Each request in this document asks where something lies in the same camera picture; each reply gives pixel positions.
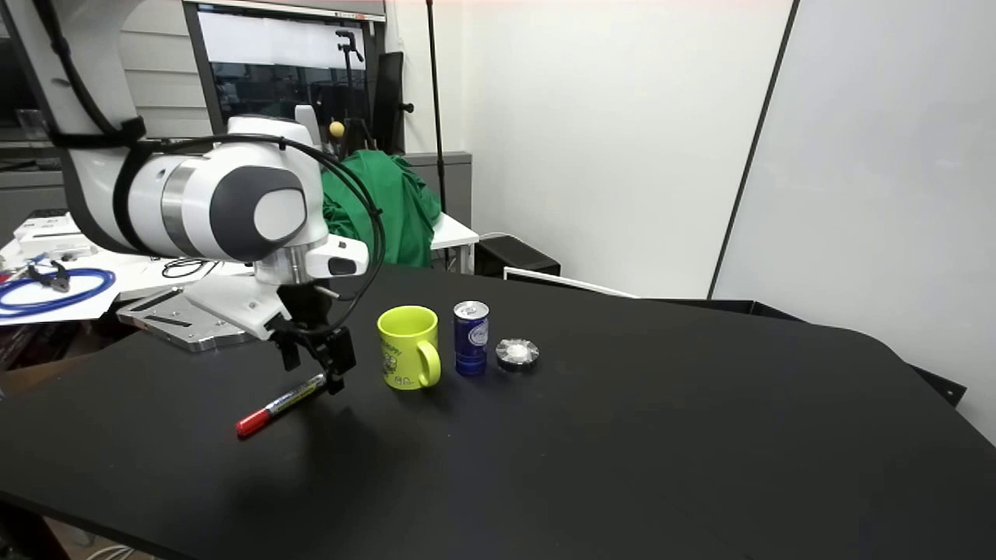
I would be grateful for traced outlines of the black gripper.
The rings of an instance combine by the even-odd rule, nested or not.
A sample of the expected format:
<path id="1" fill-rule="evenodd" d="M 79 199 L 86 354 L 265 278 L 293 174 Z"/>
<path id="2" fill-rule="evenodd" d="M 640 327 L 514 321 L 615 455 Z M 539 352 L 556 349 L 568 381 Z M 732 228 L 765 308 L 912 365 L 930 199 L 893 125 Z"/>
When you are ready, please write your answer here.
<path id="1" fill-rule="evenodd" d="M 278 289 L 286 317 L 274 324 L 274 345 L 284 371 L 301 365 L 296 340 L 312 340 L 308 354 L 322 365 L 323 388 L 329 396 L 346 388 L 346 372 L 358 365 L 355 342 L 346 327 L 334 331 L 329 308 L 335 293 L 328 283 L 296 283 Z"/>

